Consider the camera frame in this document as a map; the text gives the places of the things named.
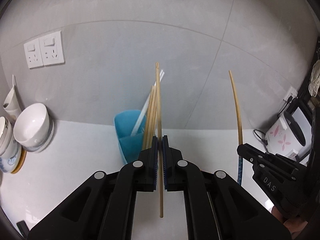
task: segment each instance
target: table surface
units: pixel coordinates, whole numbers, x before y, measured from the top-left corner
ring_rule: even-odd
[[[264,150],[252,130],[244,130],[244,143]],[[237,130],[166,130],[170,147],[201,170],[226,171],[237,178]],[[0,202],[16,227],[25,220],[31,229],[96,171],[107,174],[123,166],[113,126],[55,121],[49,146],[41,153],[27,153],[17,174],[3,174]],[[252,165],[244,160],[242,186],[263,206],[268,197],[252,179]],[[159,218],[157,192],[138,192],[132,239],[187,239],[182,192],[164,192],[164,218]]]

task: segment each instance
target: white wall outlet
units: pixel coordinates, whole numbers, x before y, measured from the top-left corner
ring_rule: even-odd
[[[24,53],[26,54],[26,59],[29,68],[41,67],[43,66],[43,61],[41,57],[39,39],[29,41],[24,44]]]
[[[39,38],[43,64],[45,66],[64,63],[62,31]]]
[[[289,96],[292,96],[292,98],[296,98],[298,95],[298,92],[295,88],[290,87],[286,95],[284,96],[283,100],[288,101]]]

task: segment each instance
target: white appliance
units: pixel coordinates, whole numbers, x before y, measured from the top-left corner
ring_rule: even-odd
[[[267,150],[281,154],[293,160],[306,145],[303,132],[291,114],[284,111],[279,119],[266,133]]]

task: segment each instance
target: blue plastic container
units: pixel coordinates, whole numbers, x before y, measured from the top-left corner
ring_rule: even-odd
[[[130,136],[140,112],[140,110],[127,110],[117,114],[114,119],[119,150],[125,164],[136,161],[142,149],[143,133],[146,125],[145,116],[137,134]]]

